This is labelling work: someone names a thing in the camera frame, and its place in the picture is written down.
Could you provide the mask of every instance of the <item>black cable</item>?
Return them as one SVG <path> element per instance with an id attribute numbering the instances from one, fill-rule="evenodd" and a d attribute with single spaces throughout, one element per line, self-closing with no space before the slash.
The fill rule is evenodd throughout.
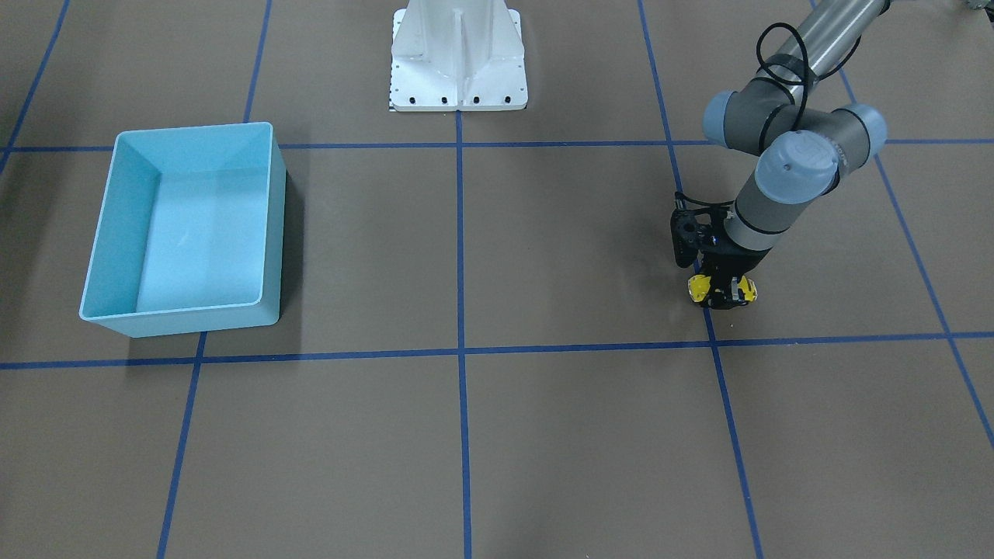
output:
<path id="1" fill-rule="evenodd" d="M 787 30 L 790 33 L 790 35 L 793 36 L 794 41 L 797 43 L 797 47 L 800 48 L 801 64 L 804 65 L 804 70 L 802 71 L 802 76 L 800 81 L 788 80 L 786 78 L 782 78 L 777 74 L 774 74 L 773 70 L 769 67 L 769 64 L 767 64 L 766 60 L 763 59 L 762 42 L 763 40 L 766 39 L 766 36 L 769 35 L 769 32 L 773 31 L 774 29 Z M 860 46 L 860 41 L 862 39 L 863 39 L 862 36 L 856 38 L 856 42 L 853 43 L 853 47 L 849 49 L 849 53 L 846 54 L 845 58 L 843 58 L 842 61 L 838 65 L 836 65 L 835 68 L 833 68 L 827 74 L 824 74 L 822 76 L 815 75 L 814 77 L 817 79 L 817 81 L 820 82 L 834 75 L 836 72 L 842 70 L 842 67 L 845 66 L 846 63 L 849 62 L 849 59 L 851 59 L 853 55 L 856 53 L 856 49 Z M 801 90 L 801 105 L 797 110 L 797 116 L 794 117 L 794 123 L 791 124 L 790 126 L 791 130 L 796 130 L 797 127 L 800 125 L 801 118 L 804 116 L 804 109 L 807 108 L 808 91 L 814 86 L 811 80 L 811 75 L 813 72 L 811 70 L 811 61 L 808 58 L 807 45 L 804 44 L 804 39 L 801 37 L 800 32 L 797 31 L 797 28 L 795 28 L 794 26 L 788 23 L 777 22 L 774 23 L 773 25 L 770 25 L 759 35 L 759 39 L 756 40 L 755 42 L 755 59 L 759 61 L 759 67 L 762 68 L 762 70 L 766 72 L 768 76 L 770 76 L 774 81 L 778 82 L 779 84 L 782 84 L 784 86 L 803 87 L 803 89 Z"/>
<path id="2" fill-rule="evenodd" d="M 718 203 L 715 203 L 715 202 L 702 202 L 700 200 L 695 200 L 695 199 L 691 198 L 690 196 L 687 196 L 683 192 L 677 192 L 676 195 L 677 195 L 678 199 L 683 200 L 684 202 L 690 202 L 691 204 L 694 204 L 695 206 L 704 206 L 705 208 L 722 208 L 722 207 L 725 207 L 725 206 L 731 206 L 732 204 L 735 204 L 735 202 L 736 202 L 735 200 L 729 200 L 728 202 L 718 202 Z"/>
<path id="3" fill-rule="evenodd" d="M 842 62 L 840 62 L 838 66 L 836 66 L 835 68 L 833 68 L 831 72 L 829 72 L 828 74 L 826 74 L 824 76 L 819 76 L 818 77 L 818 81 L 821 82 L 822 80 L 824 80 L 824 79 L 828 78 L 829 76 L 835 74 L 836 72 L 842 70 L 842 67 L 846 66 L 846 63 L 849 62 L 849 59 L 853 58 L 853 55 L 856 53 L 856 48 L 860 46 L 860 41 L 862 41 L 862 40 L 863 40 L 863 36 L 862 35 L 860 35 L 859 37 L 857 37 L 856 38 L 856 42 L 853 43 L 853 48 L 849 49 L 849 54 L 846 55 L 846 58 L 842 59 Z"/>

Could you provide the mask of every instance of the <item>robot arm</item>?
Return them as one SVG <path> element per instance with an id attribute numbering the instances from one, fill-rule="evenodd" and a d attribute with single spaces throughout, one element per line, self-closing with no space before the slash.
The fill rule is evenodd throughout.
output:
<path id="1" fill-rule="evenodd" d="M 748 304 L 754 284 L 745 274 L 776 244 L 801 212 L 865 165 L 887 140 L 884 118 L 853 103 L 832 112 L 807 109 L 807 97 L 834 74 L 863 31 L 890 0 L 823 0 L 741 92 L 722 92 L 704 114 L 708 139 L 759 156 L 735 201 L 707 204 L 677 193 L 670 221 L 678 266 L 703 255 L 690 280 L 691 297 L 715 309 Z M 701 206 L 689 209 L 687 204 Z M 710 221 L 698 218 L 707 215 Z"/>

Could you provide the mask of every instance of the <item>light blue bin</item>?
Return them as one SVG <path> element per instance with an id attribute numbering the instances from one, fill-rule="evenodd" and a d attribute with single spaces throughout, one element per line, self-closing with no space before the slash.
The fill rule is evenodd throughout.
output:
<path id="1" fill-rule="evenodd" d="M 285 190 L 268 122 L 122 132 L 80 318 L 131 337 L 275 323 Z"/>

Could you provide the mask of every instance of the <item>blue tape line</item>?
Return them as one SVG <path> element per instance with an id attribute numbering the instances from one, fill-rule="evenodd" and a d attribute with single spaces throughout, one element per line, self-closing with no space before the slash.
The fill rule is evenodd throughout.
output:
<path id="1" fill-rule="evenodd" d="M 425 147 L 455 147 L 451 141 L 368 142 L 368 143 L 281 143 L 280 149 L 411 149 Z"/>
<path id="2" fill-rule="evenodd" d="M 736 458 L 736 471 L 739 473 L 739 486 L 742 489 L 745 517 L 748 519 L 749 534 L 752 536 L 752 550 L 756 559 L 762 559 L 762 541 L 759 539 L 759 524 L 755 519 L 755 509 L 752 507 L 752 492 L 748 487 L 746 461 L 743 460 L 742 446 L 739 443 L 739 429 L 736 427 L 736 416 L 732 411 L 732 397 L 729 386 L 725 381 L 725 366 L 722 364 L 722 354 L 715 335 L 715 323 L 711 318 L 711 310 L 704 309 L 704 323 L 708 329 L 708 339 L 711 340 L 711 358 L 715 362 L 715 372 L 718 375 L 718 388 L 722 393 L 722 406 L 725 408 L 725 422 L 729 428 L 729 439 L 732 442 L 732 452 Z"/>
<path id="3" fill-rule="evenodd" d="M 878 343 L 889 341 L 926 341 L 941 340 L 950 337 L 941 332 L 919 334 L 870 334 L 854 336 L 811 336 L 794 338 L 749 338 L 716 340 L 718 347 L 755 347 L 755 346 L 786 346 L 810 344 L 845 344 L 845 343 Z M 994 338 L 994 331 L 953 332 L 955 339 L 989 339 Z M 588 343 L 561 345 L 498 345 L 465 347 L 459 349 L 400 349 L 377 351 L 335 351 L 324 353 L 275 353 L 262 355 L 218 355 L 205 356 L 204 364 L 218 363 L 272 363 L 280 361 L 337 361 L 350 359 L 396 359 L 402 357 L 451 357 L 459 355 L 505 355 L 517 353 L 571 353 L 599 351 L 642 351 L 667 349 L 693 349 L 711 347 L 709 340 L 662 341 L 662 342 L 628 342 L 628 343 Z M 27 361 L 0 363 L 0 370 L 38 370 L 65 369 L 85 367 L 131 367 L 151 365 L 190 365 L 193 357 L 164 357 L 147 359 L 92 359 L 79 361 Z"/>
<path id="4" fill-rule="evenodd" d="M 666 145 L 666 140 L 467 141 L 465 147 L 624 147 Z"/>
<path id="5" fill-rule="evenodd" d="M 83 361 L 28 361 L 0 363 L 0 371 L 33 369 L 83 369 L 91 367 L 147 367 L 152 365 L 191 365 L 193 357 L 163 357 L 147 359 L 89 359 Z"/>
<path id="6" fill-rule="evenodd" d="M 59 40 L 59 34 L 62 33 L 63 23 L 66 22 L 66 13 L 69 11 L 70 0 L 65 0 L 63 2 L 62 10 L 59 11 L 59 18 L 56 20 L 56 28 L 52 31 L 52 38 L 49 39 L 49 46 L 45 49 L 45 55 L 42 56 L 42 62 L 38 65 L 38 71 L 35 73 L 35 78 L 31 81 L 31 87 L 28 89 L 28 95 L 24 98 L 24 104 L 21 105 L 21 112 L 17 115 L 17 121 L 14 123 L 14 129 L 10 133 L 10 138 L 7 140 L 7 149 L 4 151 L 2 157 L 0 157 L 0 173 L 7 168 L 7 161 L 10 159 L 11 148 L 17 143 L 17 137 L 21 134 L 21 127 L 24 126 L 24 119 L 28 116 L 28 109 L 31 108 L 31 101 L 35 98 L 35 92 L 38 90 L 38 84 L 42 81 L 42 75 L 45 73 L 45 68 L 49 65 L 49 58 L 52 57 L 52 50 L 56 47 L 56 41 Z"/>
<path id="7" fill-rule="evenodd" d="M 983 426 L 984 432 L 987 434 L 987 442 L 991 449 L 994 449 L 994 430 L 991 429 L 991 422 L 987 418 L 987 413 L 984 412 L 984 406 L 980 402 L 976 387 L 973 385 L 973 379 L 970 378 L 970 373 L 966 370 L 966 363 L 963 362 L 963 356 L 959 353 L 959 346 L 956 345 L 956 340 L 952 336 L 949 336 L 948 342 L 949 348 L 952 349 L 952 356 L 956 360 L 956 366 L 959 367 L 959 374 L 963 377 L 963 383 L 966 385 L 966 392 L 970 395 L 973 407 L 977 410 L 977 416 L 980 417 L 980 425 Z"/>
<path id="8" fill-rule="evenodd" d="M 462 556 L 473 557 L 473 521 L 469 482 L 469 409 L 466 396 L 466 355 L 459 354 L 459 432 L 462 447 Z"/>
<path id="9" fill-rule="evenodd" d="M 677 165 L 676 149 L 673 145 L 673 136 L 670 133 L 669 117 L 666 114 L 666 102 L 663 98 L 663 89 L 659 81 L 659 72 L 656 68 L 656 57 L 652 49 L 652 40 L 649 37 L 649 26 L 645 17 L 645 5 L 642 0 L 638 0 L 639 17 L 642 20 L 642 35 L 645 38 L 645 50 L 649 57 L 649 66 L 652 69 L 652 81 L 656 87 L 656 98 L 659 101 L 659 114 L 663 119 L 663 132 L 668 142 L 667 150 L 670 154 L 670 166 L 673 168 L 673 180 L 678 192 L 683 192 L 683 183 L 680 179 L 680 167 Z M 695 263 L 695 270 L 699 270 L 699 263 Z M 725 383 L 725 371 L 722 366 L 722 357 L 719 353 L 717 337 L 715 336 L 715 326 L 711 319 L 711 312 L 704 309 L 704 322 L 708 330 L 708 341 L 711 346 L 711 355 L 715 363 L 715 373 L 718 375 L 718 384 L 722 392 L 722 401 L 725 405 L 725 419 L 729 427 L 729 437 L 732 442 L 732 449 L 736 458 L 736 468 L 739 472 L 739 484 L 742 489 L 743 501 L 745 503 L 745 514 L 748 518 L 749 533 L 752 536 L 752 547 L 756 559 L 762 559 L 762 543 L 759 539 L 759 528 L 755 520 L 755 512 L 752 509 L 752 498 L 748 488 L 748 477 L 746 476 L 746 465 L 743 462 L 742 450 L 739 445 L 739 432 L 736 429 L 735 416 L 732 413 L 732 400 L 729 397 L 728 387 Z"/>
<path id="10" fill-rule="evenodd" d="M 187 436 L 190 434 L 190 418 L 193 417 L 193 404 L 197 398 L 197 384 L 200 382 L 200 366 L 204 358 L 204 346 L 207 344 L 207 332 L 200 333 L 197 342 L 197 356 L 193 362 L 193 372 L 190 374 L 190 388 L 187 391 L 186 408 L 183 411 L 183 426 L 180 428 L 180 440 L 176 445 L 176 461 L 173 462 L 173 476 L 169 481 L 169 496 L 166 498 L 166 512 L 162 517 L 162 531 L 159 532 L 159 548 L 156 559 L 164 559 L 166 545 L 169 543 L 169 530 L 173 524 L 173 510 L 176 506 L 176 494 L 180 488 L 180 473 L 183 470 L 183 456 L 186 454 Z"/>
<path id="11" fill-rule="evenodd" d="M 943 144 L 987 144 L 994 143 L 994 138 L 905 138 L 905 139 L 889 139 L 887 143 L 893 143 L 897 145 L 910 144 L 910 145 L 943 145 Z"/>
<path id="12" fill-rule="evenodd" d="M 502 355 L 508 353 L 570 353 L 575 351 L 638 351 L 652 349 L 687 349 L 710 347 L 708 341 L 663 341 L 635 343 L 590 343 L 570 345 L 506 345 L 467 347 L 466 355 Z"/>
<path id="13" fill-rule="evenodd" d="M 251 106 L 255 101 L 255 83 L 258 82 L 258 70 L 262 66 L 262 52 L 265 50 L 265 36 L 269 30 L 269 14 L 272 13 L 272 0 L 265 0 L 265 14 L 262 16 L 262 30 L 258 34 L 258 48 L 255 50 L 255 66 L 251 71 L 251 81 L 248 83 L 248 98 L 246 112 L 242 122 L 251 118 Z"/>
<path id="14" fill-rule="evenodd" d="M 463 178 L 462 178 L 462 112 L 455 114 L 455 266 L 456 266 L 456 316 L 458 347 L 466 347 L 466 296 L 465 296 L 465 230 L 463 228 Z"/>
<path id="15" fill-rule="evenodd" d="M 457 349 L 400 349 L 384 351 L 331 351 L 325 353 L 273 353 L 266 355 L 219 355 L 204 357 L 207 364 L 274 363 L 279 361 L 340 361 L 346 359 L 396 359 L 457 355 Z"/>
<path id="16" fill-rule="evenodd" d="M 852 102 L 856 102 L 856 95 L 853 93 L 853 89 L 849 84 L 849 78 L 846 76 L 846 71 L 840 71 L 839 76 L 842 78 L 842 83 L 846 86 L 846 92 L 849 94 L 849 99 Z M 921 280 L 924 282 L 925 290 L 928 291 L 928 298 L 931 299 L 932 307 L 935 309 L 935 315 L 938 316 L 938 321 L 942 325 L 942 331 L 948 339 L 949 348 L 952 350 L 952 355 L 956 361 L 956 366 L 959 368 L 959 373 L 963 377 L 963 383 L 966 385 L 966 391 L 970 395 L 973 407 L 977 412 L 977 416 L 984 428 L 984 432 L 987 434 L 987 442 L 990 444 L 991 448 L 994 448 L 994 431 L 991 430 L 990 420 L 987 418 L 987 413 L 984 411 L 984 407 L 980 402 L 979 396 L 977 396 L 977 390 L 973 385 L 973 379 L 970 378 L 969 371 L 966 369 L 966 364 L 963 363 L 963 359 L 959 354 L 959 347 L 956 346 L 956 338 L 953 336 L 952 331 L 949 328 L 949 323 L 945 318 L 945 313 L 942 311 L 942 305 L 939 304 L 938 296 L 935 293 L 935 289 L 932 287 L 931 279 L 928 277 L 928 271 L 925 270 L 924 261 L 921 259 L 921 254 L 918 252 L 917 245 L 914 242 L 914 237 L 911 235 L 911 228 L 905 220 L 905 213 L 901 210 L 901 204 L 898 203 L 898 197 L 894 192 L 894 187 L 891 185 L 891 179 L 887 175 L 887 169 L 884 168 L 884 162 L 881 160 L 880 155 L 875 155 L 874 160 L 877 163 L 877 169 L 880 171 L 880 176 L 884 180 L 884 186 L 887 189 L 888 197 L 891 199 L 891 205 L 894 207 L 894 212 L 898 216 L 898 222 L 901 224 L 901 229 L 905 233 L 905 239 L 908 241 L 909 248 L 911 248 L 911 254 L 914 256 L 914 263 L 918 267 L 918 273 L 921 275 Z"/>
<path id="17" fill-rule="evenodd" d="M 466 297 L 465 230 L 463 228 L 462 112 L 455 113 L 455 212 L 456 212 L 456 328 L 459 353 L 459 431 L 462 452 L 462 555 L 473 556 L 473 522 L 469 484 L 469 412 L 466 395 Z"/>
<path id="18" fill-rule="evenodd" d="M 983 338 L 994 338 L 994 331 L 992 332 L 953 332 L 952 337 L 956 339 L 983 339 Z"/>
<path id="19" fill-rule="evenodd" d="M 754 346 L 777 346 L 777 345 L 810 345 L 810 344 L 832 344 L 832 343 L 868 343 L 881 341 L 921 341 L 945 339 L 944 333 L 923 333 L 923 334 L 870 334 L 862 336 L 811 336 L 796 338 L 751 338 L 751 339 L 723 339 L 715 343 L 719 347 L 754 347 Z"/>
<path id="20" fill-rule="evenodd" d="M 994 138 L 906 138 L 889 139 L 888 144 L 910 145 L 983 145 L 994 143 Z M 464 148 L 480 147 L 620 147 L 639 145 L 674 145 L 674 146 L 712 146 L 708 140 L 580 140 L 580 141 L 511 141 L 511 142 L 463 142 Z M 453 148 L 452 141 L 427 142 L 369 142 L 369 143 L 281 143 L 280 149 L 418 149 L 418 148 Z M 11 153 L 48 153 L 76 151 L 113 151 L 112 145 L 52 145 L 4 147 L 4 152 Z"/>
<path id="21" fill-rule="evenodd" d="M 649 57 L 649 68 L 652 70 L 652 83 L 656 88 L 656 101 L 659 103 L 659 115 L 663 119 L 663 133 L 666 135 L 666 148 L 670 153 L 670 166 L 673 168 L 673 180 L 676 181 L 677 192 L 683 192 L 683 181 L 680 180 L 680 167 L 677 166 L 677 153 L 673 147 L 673 134 L 670 133 L 670 119 L 666 115 L 666 101 L 663 99 L 663 87 L 659 82 L 659 71 L 656 69 L 656 55 L 652 50 L 652 39 L 649 38 L 649 24 L 645 18 L 645 5 L 638 0 L 638 15 L 642 20 L 642 37 L 645 40 L 645 51 Z"/>
<path id="22" fill-rule="evenodd" d="M 80 151 L 113 151 L 112 145 L 53 145 L 53 146 L 28 146 L 12 147 L 12 153 L 62 153 Z"/>

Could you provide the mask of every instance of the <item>gray joint cap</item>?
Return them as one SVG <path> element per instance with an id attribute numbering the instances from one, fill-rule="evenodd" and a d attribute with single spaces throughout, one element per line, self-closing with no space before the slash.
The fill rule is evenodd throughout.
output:
<path id="1" fill-rule="evenodd" d="M 729 99 L 735 93 L 732 91 L 718 93 L 704 109 L 704 137 L 722 147 L 729 147 L 725 143 L 725 111 L 728 109 Z"/>
<path id="2" fill-rule="evenodd" d="M 810 130 L 780 134 L 759 157 L 755 184 L 770 200 L 793 206 L 821 196 L 832 185 L 839 154 Z"/>
<path id="3" fill-rule="evenodd" d="M 884 120 L 884 116 L 875 108 L 861 102 L 847 104 L 842 109 L 852 112 L 863 122 L 870 137 L 870 155 L 867 160 L 873 159 L 887 143 L 887 121 Z"/>

